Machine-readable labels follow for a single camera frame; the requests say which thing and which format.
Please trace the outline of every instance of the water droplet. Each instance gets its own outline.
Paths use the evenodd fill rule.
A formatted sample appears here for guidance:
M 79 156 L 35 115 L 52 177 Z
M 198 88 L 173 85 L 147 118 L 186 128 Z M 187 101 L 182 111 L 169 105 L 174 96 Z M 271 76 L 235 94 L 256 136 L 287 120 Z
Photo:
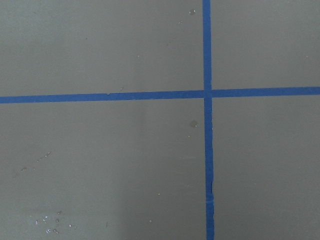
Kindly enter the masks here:
M 190 127 L 192 128 L 197 128 L 199 127 L 199 124 L 196 120 L 192 120 L 190 123 L 189 123 Z
M 47 219 L 48 219 L 48 216 L 45 216 L 42 221 L 46 224 L 47 223 Z
M 195 9 L 191 9 L 190 11 L 189 11 L 189 14 L 192 16 L 192 15 L 195 15 L 196 14 L 196 10 Z

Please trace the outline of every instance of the water spot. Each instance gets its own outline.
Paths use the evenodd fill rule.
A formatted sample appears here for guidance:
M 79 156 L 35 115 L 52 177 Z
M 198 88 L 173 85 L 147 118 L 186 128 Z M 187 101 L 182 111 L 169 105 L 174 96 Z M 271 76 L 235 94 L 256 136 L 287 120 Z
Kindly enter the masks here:
M 189 123 L 190 127 L 192 128 L 197 128 L 199 127 L 199 124 L 196 120 L 192 120 L 190 123 Z
M 196 14 L 196 10 L 194 8 L 192 8 L 190 11 L 189 11 L 189 14 L 192 16 L 192 15 L 195 15 Z
M 45 216 L 42 221 L 46 224 L 47 223 L 47 219 L 48 219 L 48 216 Z
M 42 157 L 39 157 L 39 158 L 36 160 L 36 162 L 39 163 L 41 159 L 47 158 L 49 155 L 51 155 L 51 153 L 52 153 L 51 151 L 48 151 L 48 152 L 46 153 L 46 155 L 44 155 L 44 156 L 42 156 Z

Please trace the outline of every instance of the blue tape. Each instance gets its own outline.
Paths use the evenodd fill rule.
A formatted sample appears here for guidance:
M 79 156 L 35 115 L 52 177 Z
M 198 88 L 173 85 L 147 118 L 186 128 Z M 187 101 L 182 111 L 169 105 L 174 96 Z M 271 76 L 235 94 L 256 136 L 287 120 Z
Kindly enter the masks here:
M 310 87 L 276 87 L 276 88 L 212 90 L 213 98 L 300 96 L 300 95 L 320 95 L 320 87 L 310 86 Z
M 211 4 L 210 0 L 202 1 L 203 17 L 203 90 L 204 90 L 204 152 L 205 152 L 205 209 L 206 239 L 215 236 L 214 195 L 214 151 L 212 124 L 212 56 L 211 56 Z
M 32 96 L 1 96 L 0 104 L 124 101 L 124 100 L 152 100 L 152 99 L 200 99 L 203 97 L 204 97 L 203 90 L 123 92 L 123 93 L 110 93 L 110 94 L 92 93 L 92 94 L 62 94 L 62 95 L 32 95 Z

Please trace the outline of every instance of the gray floor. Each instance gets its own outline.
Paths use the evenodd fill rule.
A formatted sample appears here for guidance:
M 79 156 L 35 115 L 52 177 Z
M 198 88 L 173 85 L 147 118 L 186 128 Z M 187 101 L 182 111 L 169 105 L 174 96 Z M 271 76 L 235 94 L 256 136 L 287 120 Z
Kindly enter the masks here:
M 205 239 L 203 100 L 0 111 L 0 239 Z
M 211 6 L 214 89 L 320 85 L 319 1 Z M 2 1 L 0 31 L 0 96 L 203 89 L 198 0 Z M 215 240 L 320 238 L 318 100 L 213 99 Z M 203 108 L 1 104 L 0 239 L 204 240 Z
M 0 96 L 203 88 L 200 1 L 2 1 L 0 31 Z M 0 239 L 204 240 L 203 107 L 0 105 Z
M 213 101 L 216 240 L 320 238 L 319 100 Z
M 198 0 L 1 1 L 0 31 L 1 96 L 203 88 Z

